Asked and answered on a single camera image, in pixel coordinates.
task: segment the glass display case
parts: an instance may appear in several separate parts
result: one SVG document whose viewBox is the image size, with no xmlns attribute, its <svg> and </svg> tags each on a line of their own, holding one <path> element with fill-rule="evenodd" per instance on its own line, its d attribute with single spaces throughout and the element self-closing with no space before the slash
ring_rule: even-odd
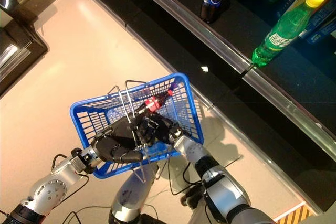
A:
<svg viewBox="0 0 336 224">
<path fill-rule="evenodd" d="M 0 95 L 47 51 L 34 21 L 54 0 L 0 0 Z"/>
</svg>

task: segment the shelf edge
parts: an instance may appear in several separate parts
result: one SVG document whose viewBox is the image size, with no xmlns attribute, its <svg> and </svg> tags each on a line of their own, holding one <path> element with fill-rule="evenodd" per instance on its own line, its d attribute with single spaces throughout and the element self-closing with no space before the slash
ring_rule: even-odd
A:
<svg viewBox="0 0 336 224">
<path fill-rule="evenodd" d="M 304 108 L 299 108 L 290 98 L 276 89 L 255 69 L 251 69 L 244 75 L 243 79 L 336 161 L 335 138 L 332 136 L 332 133 L 328 133 L 323 129 L 324 126 L 321 122 L 313 120 L 306 115 L 303 111 Z"/>
<path fill-rule="evenodd" d="M 204 42 L 212 51 L 218 54 L 237 72 L 242 73 L 250 66 L 249 59 L 239 53 L 228 41 L 220 36 L 209 25 L 188 10 L 178 0 L 154 0 L 178 22 L 186 27 L 198 39 Z"/>
</svg>

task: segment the yellow and black warning stripe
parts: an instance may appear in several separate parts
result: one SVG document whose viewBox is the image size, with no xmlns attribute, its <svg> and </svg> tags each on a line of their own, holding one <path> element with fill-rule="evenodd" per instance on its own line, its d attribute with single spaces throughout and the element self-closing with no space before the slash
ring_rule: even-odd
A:
<svg viewBox="0 0 336 224">
<path fill-rule="evenodd" d="M 303 221 L 308 216 L 311 216 L 312 212 L 309 211 L 306 205 L 303 205 L 296 210 L 290 212 L 286 216 L 282 217 L 278 221 L 277 224 L 298 224 L 300 221 Z"/>
</svg>

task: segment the black shelf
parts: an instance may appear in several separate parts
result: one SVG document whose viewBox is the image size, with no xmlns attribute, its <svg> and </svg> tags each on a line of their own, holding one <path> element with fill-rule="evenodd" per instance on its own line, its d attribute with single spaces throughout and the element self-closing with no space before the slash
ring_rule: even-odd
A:
<svg viewBox="0 0 336 224">
<path fill-rule="evenodd" d="M 239 73 L 250 69 L 248 57 L 270 31 L 269 24 L 276 21 L 276 5 L 268 9 L 263 0 L 260 0 L 262 11 L 255 8 L 258 0 L 250 5 L 252 10 L 238 0 L 229 0 L 230 8 L 211 25 L 198 17 L 202 0 L 154 1 Z M 250 74 L 246 80 L 258 91 L 259 83 L 264 88 L 267 86 L 263 96 L 336 161 L 336 125 L 332 123 L 336 114 L 336 73 L 332 71 L 336 65 L 335 50 L 336 43 L 329 43 L 321 59 L 312 55 L 316 51 L 314 46 L 297 40 L 268 66 L 252 70 L 256 73 Z"/>
</svg>

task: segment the water bottle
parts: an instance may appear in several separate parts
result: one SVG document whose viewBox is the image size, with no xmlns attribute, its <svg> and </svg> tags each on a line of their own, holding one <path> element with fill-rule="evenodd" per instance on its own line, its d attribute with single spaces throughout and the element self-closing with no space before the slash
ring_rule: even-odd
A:
<svg viewBox="0 0 336 224">
<path fill-rule="evenodd" d="M 265 66 L 307 26 L 315 8 L 324 0 L 305 0 L 304 3 L 285 13 L 266 36 L 264 42 L 252 54 L 252 62 Z"/>
</svg>

